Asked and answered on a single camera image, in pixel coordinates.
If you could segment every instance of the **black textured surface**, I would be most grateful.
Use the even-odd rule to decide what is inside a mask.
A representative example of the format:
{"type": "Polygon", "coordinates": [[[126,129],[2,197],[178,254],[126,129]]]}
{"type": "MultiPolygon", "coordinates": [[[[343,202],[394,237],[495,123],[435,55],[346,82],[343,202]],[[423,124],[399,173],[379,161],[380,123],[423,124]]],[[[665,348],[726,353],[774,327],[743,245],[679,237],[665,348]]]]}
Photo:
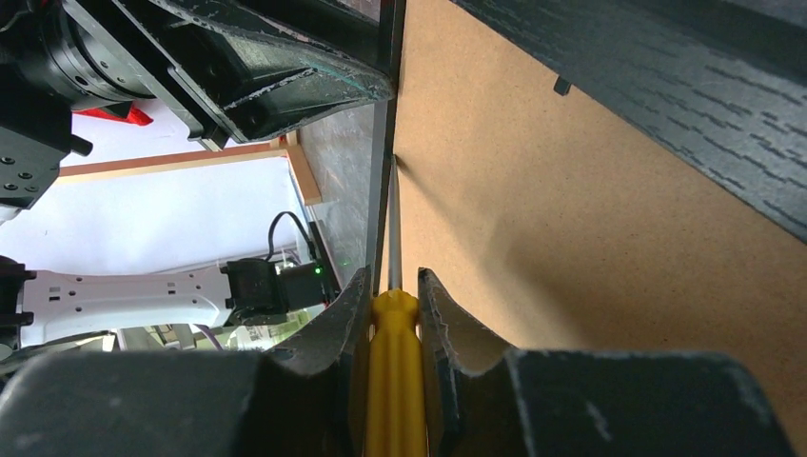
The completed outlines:
{"type": "Polygon", "coordinates": [[[807,241],[807,30],[718,1],[454,1],[807,241]]]}
{"type": "Polygon", "coordinates": [[[728,357],[518,350],[429,269],[418,297],[430,455],[794,455],[728,357]]]}

